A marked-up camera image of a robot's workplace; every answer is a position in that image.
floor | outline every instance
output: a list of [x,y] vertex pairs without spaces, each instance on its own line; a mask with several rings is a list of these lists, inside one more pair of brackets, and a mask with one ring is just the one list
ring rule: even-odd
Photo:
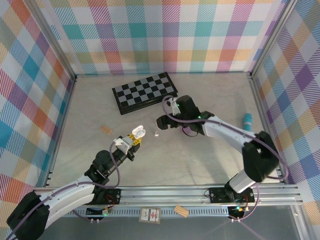
[[[60,187],[80,177],[100,150],[108,150],[113,139],[143,125],[146,135],[134,162],[120,167],[122,186],[192,185],[226,183],[243,168],[242,155],[225,142],[199,135],[188,137],[179,129],[157,130],[156,119],[164,114],[161,104],[120,115],[112,88],[149,75],[79,77],[75,85],[51,187]],[[242,127],[245,113],[253,118],[252,131],[262,124],[245,73],[170,74],[178,96],[190,95],[200,111]],[[100,130],[112,129],[111,135]],[[109,184],[117,182],[117,174]]]

plaid fabric backdrop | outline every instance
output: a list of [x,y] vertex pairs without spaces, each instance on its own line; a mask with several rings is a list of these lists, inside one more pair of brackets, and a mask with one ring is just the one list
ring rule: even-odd
[[0,0],[0,239],[39,186],[72,85],[22,0]]
[[78,74],[248,71],[285,2],[38,0]]
[[258,73],[277,148],[320,236],[320,1],[300,0]]

black and white checkered board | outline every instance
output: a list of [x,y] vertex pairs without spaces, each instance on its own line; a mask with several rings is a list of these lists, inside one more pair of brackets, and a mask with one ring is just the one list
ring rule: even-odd
[[164,96],[177,96],[177,89],[167,72],[112,88],[120,114],[127,114],[160,103]]

